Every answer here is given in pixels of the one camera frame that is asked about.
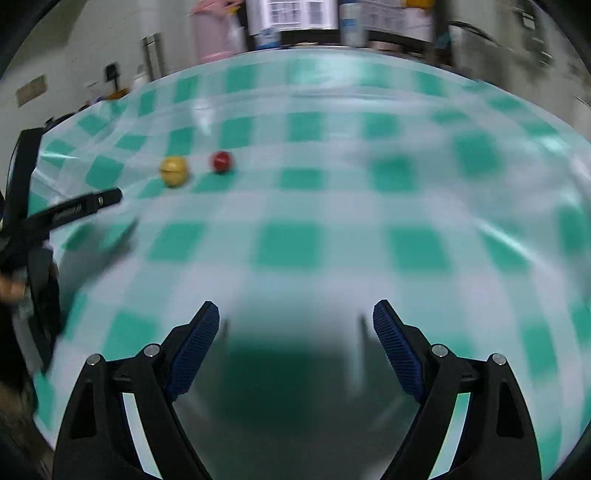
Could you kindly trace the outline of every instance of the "white wall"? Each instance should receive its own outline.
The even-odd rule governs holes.
[[[84,85],[99,82],[99,93],[113,93],[105,83],[105,67],[119,64],[121,87],[129,86],[142,63],[142,22],[150,20],[140,0],[87,0],[68,34],[66,69],[79,106],[87,99]]]
[[[451,0],[450,20],[461,21],[484,30],[498,39],[502,32],[498,21],[497,0]]]
[[[503,2],[500,2],[504,8],[499,10],[499,21],[505,28],[499,40],[512,50],[508,50],[505,55],[505,89],[574,125],[575,97],[587,96],[584,76],[589,76],[578,54],[554,21],[536,7],[538,22],[544,33],[545,48],[553,57],[549,66],[541,66],[523,46],[523,29],[518,23],[518,17],[511,11],[512,2]],[[576,65],[584,75],[573,74],[572,65]]]
[[[46,120],[76,108],[66,72],[66,31],[72,5],[64,0],[25,40],[0,80],[0,188],[4,191],[8,163],[21,130],[42,127]],[[40,75],[46,76],[47,92],[18,107],[16,91]]]
[[[197,0],[160,0],[158,14],[168,73],[178,72],[197,64],[197,51],[192,44],[191,21],[187,14]]]

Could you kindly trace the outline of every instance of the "bottle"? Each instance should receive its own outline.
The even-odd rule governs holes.
[[[138,66],[137,74],[134,77],[134,81],[131,83],[131,90],[138,90],[143,86],[149,84],[150,79],[146,75],[144,71],[144,65],[141,64]]]
[[[361,4],[357,0],[344,0],[340,6],[341,43],[348,47],[364,47],[366,34],[361,22]]]

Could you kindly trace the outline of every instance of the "yellow ball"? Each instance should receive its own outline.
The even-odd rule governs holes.
[[[168,187],[180,187],[189,177],[189,164],[184,157],[166,157],[160,164],[160,177]]]

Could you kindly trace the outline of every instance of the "pink container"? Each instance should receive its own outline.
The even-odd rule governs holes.
[[[226,5],[225,0],[203,0],[191,14],[199,63],[226,59],[233,55]]]

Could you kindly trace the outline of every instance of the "blue gripper pad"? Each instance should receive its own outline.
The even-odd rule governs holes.
[[[220,325],[220,314],[213,303],[206,310],[201,321],[187,335],[187,339],[174,356],[168,375],[165,392],[170,401],[191,388],[195,375],[211,346]]]
[[[403,390],[421,403],[426,392],[421,362],[382,302],[374,307],[374,329]]]

